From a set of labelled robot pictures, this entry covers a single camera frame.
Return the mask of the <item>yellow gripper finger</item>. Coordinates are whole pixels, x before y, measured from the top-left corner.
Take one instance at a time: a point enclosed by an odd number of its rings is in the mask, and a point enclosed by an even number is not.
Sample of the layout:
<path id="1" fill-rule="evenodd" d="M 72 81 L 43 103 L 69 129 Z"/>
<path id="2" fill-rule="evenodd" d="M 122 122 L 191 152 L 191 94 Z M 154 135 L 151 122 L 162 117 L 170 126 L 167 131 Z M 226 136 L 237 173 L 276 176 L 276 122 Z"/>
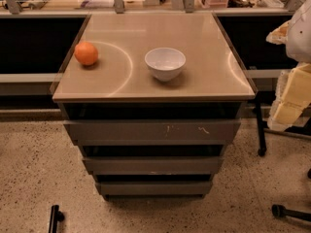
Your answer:
<path id="1" fill-rule="evenodd" d="M 283 70 L 275 95 L 267 125 L 271 130 L 285 131 L 311 104 L 311 64 L 299 63 L 291 71 Z"/>
<path id="2" fill-rule="evenodd" d="M 278 28 L 270 32 L 266 37 L 266 41 L 268 43 L 275 44 L 275 45 L 286 44 L 288 28 L 289 28 L 289 22 L 286 21 L 283 24 L 281 24 Z"/>

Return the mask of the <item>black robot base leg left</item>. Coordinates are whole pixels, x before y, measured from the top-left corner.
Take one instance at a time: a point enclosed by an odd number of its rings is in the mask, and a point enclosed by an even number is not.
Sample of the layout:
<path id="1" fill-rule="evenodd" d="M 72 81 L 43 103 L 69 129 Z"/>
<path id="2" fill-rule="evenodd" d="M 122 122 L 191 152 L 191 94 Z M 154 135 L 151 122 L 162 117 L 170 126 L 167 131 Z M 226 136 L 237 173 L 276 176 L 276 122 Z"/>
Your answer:
<path id="1" fill-rule="evenodd" d="M 62 222 L 65 219 L 64 213 L 59 210 L 58 205 L 52 205 L 50 224 L 49 224 L 49 233 L 56 233 L 57 224 Z"/>

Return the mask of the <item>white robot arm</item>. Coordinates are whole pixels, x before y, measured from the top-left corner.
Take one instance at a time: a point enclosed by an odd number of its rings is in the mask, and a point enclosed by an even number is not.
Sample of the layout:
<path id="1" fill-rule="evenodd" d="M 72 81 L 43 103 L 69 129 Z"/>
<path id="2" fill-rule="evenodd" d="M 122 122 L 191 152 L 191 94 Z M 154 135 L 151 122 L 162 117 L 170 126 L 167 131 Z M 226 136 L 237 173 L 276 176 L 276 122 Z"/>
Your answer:
<path id="1" fill-rule="evenodd" d="M 297 61 L 291 71 L 282 71 L 276 85 L 268 128 L 285 131 L 311 104 L 311 0 L 299 7 L 289 21 L 266 37 L 272 44 L 286 47 L 287 57 Z"/>

